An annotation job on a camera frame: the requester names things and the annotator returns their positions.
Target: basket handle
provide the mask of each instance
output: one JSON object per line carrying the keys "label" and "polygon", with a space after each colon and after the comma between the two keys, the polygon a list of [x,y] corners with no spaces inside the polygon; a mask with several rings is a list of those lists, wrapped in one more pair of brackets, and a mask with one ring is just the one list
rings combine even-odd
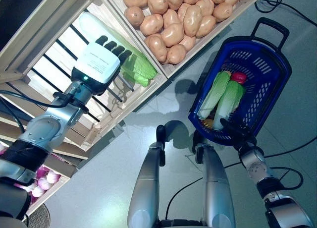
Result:
{"label": "basket handle", "polygon": [[[258,27],[260,24],[264,24],[264,25],[267,25],[267,26],[270,26],[276,30],[278,30],[280,33],[283,34],[283,39],[282,41],[279,43],[278,47],[276,47],[274,44],[272,44],[271,42],[267,41],[267,40],[264,40],[260,37],[256,37],[255,34],[258,30]],[[272,48],[274,48],[276,51],[281,51],[287,37],[289,36],[289,30],[285,27],[285,26],[282,26],[280,23],[276,22],[276,21],[273,21],[271,19],[268,19],[266,17],[261,17],[256,26],[254,27],[252,33],[251,33],[251,38],[252,40],[259,40],[259,41],[264,41],[266,44],[269,44]]]}

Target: gray floor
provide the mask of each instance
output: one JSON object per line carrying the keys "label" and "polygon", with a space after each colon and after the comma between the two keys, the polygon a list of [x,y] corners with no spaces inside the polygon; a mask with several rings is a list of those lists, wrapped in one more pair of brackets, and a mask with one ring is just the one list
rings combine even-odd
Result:
{"label": "gray floor", "polygon": [[[284,0],[316,21],[316,0]],[[171,196],[182,186],[201,177],[188,147],[194,127],[187,119],[205,66],[210,66],[222,41],[230,36],[250,34],[262,16],[254,6],[238,17],[216,37],[198,57],[173,78],[161,93],[130,114],[113,133],[98,143],[93,159],[80,169],[46,205],[52,228],[124,228],[131,194],[148,146],[155,140],[155,129],[169,122],[174,126],[166,145],[166,166],[160,170],[159,217],[164,218]],[[258,134],[258,144],[272,154],[299,146],[316,135],[316,28],[290,10],[279,7],[266,14],[290,30],[283,48],[293,74]],[[275,40],[275,34],[264,32]],[[214,145],[224,165],[238,161],[232,148]],[[316,225],[316,142],[302,150],[267,160],[270,166],[290,166],[304,175],[304,185],[292,195],[306,209]],[[227,169],[238,228],[266,228],[264,205],[242,166]],[[297,182],[289,173],[285,185]],[[199,220],[202,216],[202,183],[179,194],[170,207],[169,218]]]}

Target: shopping basket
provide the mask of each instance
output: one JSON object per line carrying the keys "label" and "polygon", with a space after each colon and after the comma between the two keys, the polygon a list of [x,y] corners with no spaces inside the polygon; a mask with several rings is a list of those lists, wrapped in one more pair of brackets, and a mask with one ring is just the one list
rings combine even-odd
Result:
{"label": "shopping basket", "polygon": [[[273,27],[283,34],[278,47],[255,36],[260,24]],[[246,92],[229,121],[245,124],[257,135],[292,73],[288,60],[281,53],[288,35],[289,30],[284,26],[262,17],[251,36],[231,37],[223,42],[188,116],[204,137],[221,145],[233,145],[227,133],[206,128],[197,117],[217,73],[224,70],[242,72],[247,76],[243,85]]]}

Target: cable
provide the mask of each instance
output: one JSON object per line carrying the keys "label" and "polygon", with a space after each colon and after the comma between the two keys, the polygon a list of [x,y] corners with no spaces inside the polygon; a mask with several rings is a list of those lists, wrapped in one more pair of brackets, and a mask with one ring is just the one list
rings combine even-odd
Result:
{"label": "cable", "polygon": [[308,21],[309,23],[311,23],[312,25],[316,26],[317,27],[317,23],[315,23],[314,21],[312,21],[311,19],[309,19],[308,17],[306,17],[304,14],[302,14],[299,10],[297,10],[296,8],[294,8],[293,6],[289,5],[289,4],[286,4],[286,3],[283,3],[282,0],[260,0],[260,1],[265,1],[267,2],[270,6],[273,6],[272,9],[268,10],[268,11],[265,11],[265,10],[261,10],[259,9],[258,7],[258,4],[255,2],[254,5],[256,7],[256,9],[261,12],[261,13],[269,13],[269,12],[272,12],[274,11],[279,5],[284,5],[286,7],[289,7],[290,9],[294,10],[295,12],[297,12],[302,18],[304,18],[306,21]]}
{"label": "cable", "polygon": [[26,226],[29,227],[29,216],[25,214],[25,218],[26,218]]}
{"label": "cable", "polygon": [[171,200],[169,201],[168,203],[168,206],[167,206],[167,209],[166,209],[166,213],[165,213],[165,220],[167,220],[167,216],[168,216],[168,210],[169,210],[169,207],[170,207],[170,204],[172,203],[172,201],[174,200],[174,198],[177,196],[178,193],[180,193],[181,191],[183,191],[185,188],[189,187],[190,185],[194,184],[195,182],[198,182],[199,180],[202,180],[203,178],[198,178],[197,180],[191,182],[190,184],[187,184],[185,187],[181,188],[180,190],[178,190],[174,196],[171,198]]}
{"label": "cable", "polygon": [[289,168],[289,167],[271,167],[271,169],[273,169],[273,170],[288,170],[288,171],[279,179],[280,181],[284,178],[284,176],[285,176],[289,171],[295,172],[295,173],[297,173],[297,175],[299,176],[299,178],[300,178],[299,184],[297,184],[297,185],[294,186],[294,187],[285,187],[285,186],[283,185],[284,190],[296,190],[296,189],[300,188],[300,187],[303,185],[303,183],[304,183],[304,177],[303,177],[303,175],[302,175],[299,171],[297,171],[297,170],[295,170],[295,169],[292,169],[292,168]]}
{"label": "cable", "polygon": [[261,10],[261,9],[259,9],[258,4],[255,2],[254,6],[261,13],[269,13],[269,12],[274,11],[276,9],[276,7],[279,6],[281,4],[281,2],[282,2],[282,0],[276,0],[276,4],[271,4],[268,0],[264,0],[264,1],[266,1],[269,5],[273,6],[273,8],[271,10],[268,10],[268,11]]}
{"label": "cable", "polygon": [[8,104],[5,102],[5,100],[2,97],[0,97],[0,103],[2,103],[3,106],[8,110],[8,112],[11,114],[11,116],[16,121],[16,123],[18,123],[18,126],[19,126],[21,132],[24,133],[25,129],[24,129],[23,125],[22,125],[22,122],[17,117],[17,115],[11,110],[11,108],[8,106]]}
{"label": "cable", "polygon": [[[297,148],[295,148],[295,149],[292,149],[292,150],[289,150],[289,151],[286,151],[286,152],[283,152],[283,153],[278,153],[278,154],[273,154],[273,155],[264,156],[264,157],[265,157],[265,158],[271,158],[271,157],[280,156],[280,155],[285,155],[285,154],[294,152],[294,151],[296,151],[296,150],[302,149],[303,147],[309,145],[310,143],[312,143],[312,142],[313,142],[314,140],[316,140],[316,139],[317,139],[317,136],[316,136],[315,138],[313,138],[312,140],[310,140],[309,142],[305,143],[304,145],[301,145],[301,146],[299,146],[299,147],[297,147]],[[232,166],[235,166],[235,165],[239,165],[239,164],[241,164],[241,162],[236,162],[236,163],[234,163],[234,164],[227,165],[227,166],[225,166],[224,168],[226,169],[226,168],[229,168],[229,167],[232,167]],[[279,168],[279,169],[281,169],[281,168],[282,168],[282,169],[285,169],[286,167],[272,167],[271,169],[277,169],[277,168]],[[295,189],[301,187],[301,186],[303,185],[303,181],[304,181],[302,174],[301,174],[300,172],[298,172],[297,170],[295,170],[295,169],[292,169],[292,168],[287,168],[287,169],[289,169],[290,171],[293,171],[293,172],[297,173],[297,174],[299,175],[300,179],[301,179],[301,182],[300,182],[297,186],[295,186],[295,187],[285,187],[285,190],[295,190]],[[168,203],[168,206],[167,206],[167,209],[166,209],[166,213],[165,213],[165,220],[167,220],[168,210],[169,210],[169,207],[170,207],[172,201],[174,200],[174,198],[175,198],[181,191],[183,191],[185,188],[187,188],[187,187],[193,185],[194,183],[196,183],[196,182],[198,182],[198,181],[200,181],[200,180],[202,180],[202,179],[203,179],[203,178],[201,177],[201,178],[199,178],[199,179],[197,179],[197,180],[191,182],[190,184],[187,184],[186,186],[182,187],[181,189],[179,189],[179,190],[174,194],[174,196],[171,198],[171,200],[170,200],[169,203]]]}
{"label": "cable", "polygon": [[290,172],[290,170],[286,171],[283,176],[279,179],[279,181],[281,181],[288,173]]}
{"label": "cable", "polygon": [[285,151],[283,153],[278,153],[278,154],[273,154],[273,155],[268,155],[268,156],[264,156],[264,158],[271,158],[271,157],[275,157],[275,156],[280,156],[280,155],[285,155],[285,154],[288,154],[288,153],[291,153],[291,152],[294,152],[296,150],[299,150],[299,149],[302,149],[303,147],[309,145],[310,143],[312,143],[314,140],[317,139],[317,136],[315,136],[315,138],[311,139],[309,142],[305,143],[304,145],[301,145],[295,149],[292,149],[292,150],[289,150],[289,151]]}
{"label": "cable", "polygon": [[14,92],[11,92],[11,91],[6,91],[6,90],[0,90],[0,94],[7,94],[7,95],[10,95],[10,96],[21,98],[23,100],[26,100],[26,101],[29,101],[29,102],[32,102],[34,104],[38,104],[38,105],[41,105],[41,106],[44,106],[44,107],[48,107],[48,108],[64,108],[68,104],[68,100],[63,102],[62,105],[46,104],[46,103],[42,103],[42,102],[39,102],[37,100],[34,100],[32,98],[29,98],[27,96],[24,96],[24,95],[21,95],[21,94],[18,94],[18,93],[14,93]]}

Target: robotic hand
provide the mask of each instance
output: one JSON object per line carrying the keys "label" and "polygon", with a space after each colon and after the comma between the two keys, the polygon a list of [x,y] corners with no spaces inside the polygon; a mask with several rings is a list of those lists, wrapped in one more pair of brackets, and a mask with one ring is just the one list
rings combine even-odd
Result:
{"label": "robotic hand", "polygon": [[266,165],[264,153],[246,126],[220,120],[224,130],[234,141],[234,148],[249,177],[264,200],[266,218],[270,228],[312,228],[310,218],[296,201],[285,193],[285,187]]}
{"label": "robotic hand", "polygon": [[63,142],[81,115],[88,113],[85,105],[90,98],[105,92],[119,74],[120,62],[131,54],[113,54],[107,44],[103,47],[106,41],[107,37],[101,36],[87,46],[73,68],[70,86],[64,93],[54,93],[51,107],[31,120],[26,131],[0,157],[0,227],[25,227],[21,220],[30,196],[14,184],[28,186],[34,182],[36,170],[53,148]]}

